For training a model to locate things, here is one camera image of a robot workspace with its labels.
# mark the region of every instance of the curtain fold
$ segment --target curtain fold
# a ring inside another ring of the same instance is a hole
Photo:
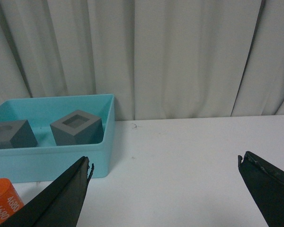
[[[117,120],[284,114],[284,2],[255,32],[261,2],[0,0],[0,104],[113,93]]]
[[[30,97],[29,92],[0,25],[0,104],[25,97]]]
[[[136,2],[136,119],[230,116],[261,1]]]
[[[115,95],[118,120],[134,119],[134,1],[88,0],[98,94]]]
[[[232,116],[273,115],[281,105],[284,105],[284,2],[267,1]]]

